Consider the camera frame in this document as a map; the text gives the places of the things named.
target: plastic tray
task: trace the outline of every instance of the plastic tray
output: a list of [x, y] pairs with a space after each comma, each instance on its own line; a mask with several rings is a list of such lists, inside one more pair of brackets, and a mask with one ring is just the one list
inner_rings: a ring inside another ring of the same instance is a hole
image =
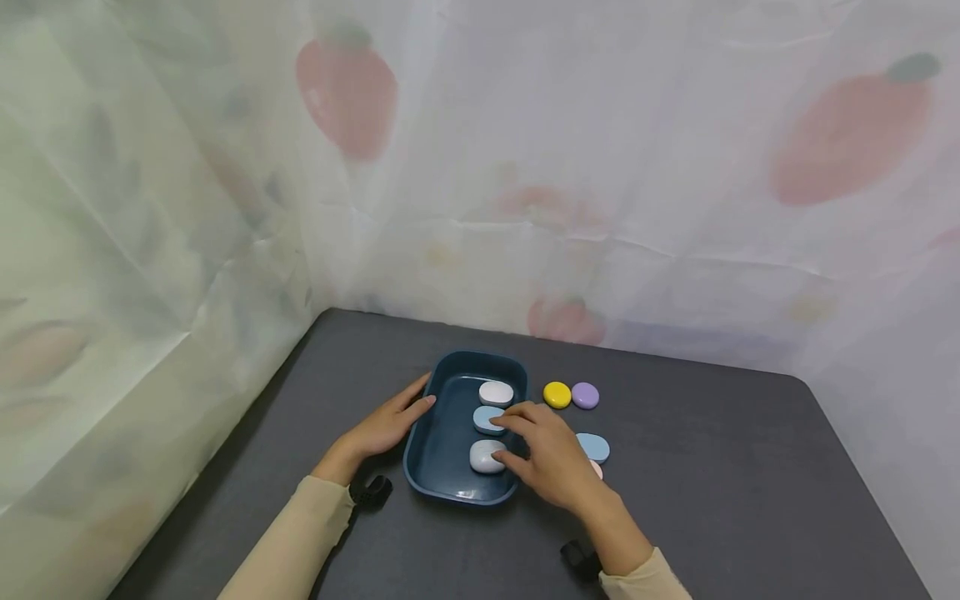
[[524, 447], [509, 431], [491, 437], [473, 427], [480, 386], [491, 380], [514, 388], [514, 404], [526, 399], [527, 371], [512, 358], [460, 350], [437, 363], [423, 392], [437, 403], [414, 424], [403, 451], [403, 473], [414, 490], [480, 506], [499, 504], [516, 491], [517, 478], [508, 470], [484, 475], [470, 468], [470, 446], [477, 440], [499, 440], [513, 452]]

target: white curtain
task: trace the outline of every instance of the white curtain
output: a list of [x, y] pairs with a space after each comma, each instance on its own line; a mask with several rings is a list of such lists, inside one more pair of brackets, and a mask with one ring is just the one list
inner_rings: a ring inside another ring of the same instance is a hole
[[960, 586], [952, 0], [13, 6], [0, 382], [75, 349], [3, 388], [0, 585], [105, 592], [309, 301], [795, 374]]
[[0, 596], [101, 598], [309, 326], [209, 3], [0, 7]]

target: sleeve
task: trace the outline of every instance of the sleeve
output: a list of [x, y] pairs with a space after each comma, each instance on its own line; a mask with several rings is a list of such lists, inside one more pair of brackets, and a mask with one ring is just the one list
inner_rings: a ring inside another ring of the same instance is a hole
[[690, 600], [659, 548], [629, 575], [600, 573], [600, 584], [610, 600]]
[[347, 488], [305, 477], [233, 574], [220, 600], [304, 600], [352, 512]]

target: right hand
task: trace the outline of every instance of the right hand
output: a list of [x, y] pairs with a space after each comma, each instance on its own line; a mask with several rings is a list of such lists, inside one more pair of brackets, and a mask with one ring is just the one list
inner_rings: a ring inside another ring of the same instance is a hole
[[610, 491], [593, 470], [577, 436], [545, 404], [521, 402], [490, 422], [522, 436], [530, 447], [529, 460], [509, 450], [494, 452], [493, 458], [547, 502], [578, 515]]

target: dark gray table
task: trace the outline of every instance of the dark gray table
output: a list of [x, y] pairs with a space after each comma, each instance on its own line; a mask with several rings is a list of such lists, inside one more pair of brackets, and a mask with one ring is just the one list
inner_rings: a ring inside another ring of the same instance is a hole
[[[610, 442], [607, 481], [695, 598], [929, 597], [796, 378], [331, 310], [110, 598], [216, 597], [324, 449], [459, 348], [518, 359], [532, 394], [553, 379], [600, 389], [596, 410], [563, 416]], [[360, 515], [320, 597], [603, 597], [560, 561], [582, 534], [569, 516], [524, 489], [488, 510], [429, 501], [407, 485], [400, 456], [367, 465], [394, 494]]]

